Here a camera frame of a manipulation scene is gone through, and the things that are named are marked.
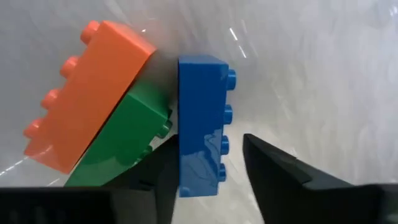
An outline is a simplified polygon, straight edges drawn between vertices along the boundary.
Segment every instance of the green lego stud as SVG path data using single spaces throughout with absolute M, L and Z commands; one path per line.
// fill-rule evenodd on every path
M 65 186 L 101 186 L 137 164 L 152 152 L 152 139 L 164 138 L 170 131 L 169 111 L 161 91 L 144 80 L 136 81 Z

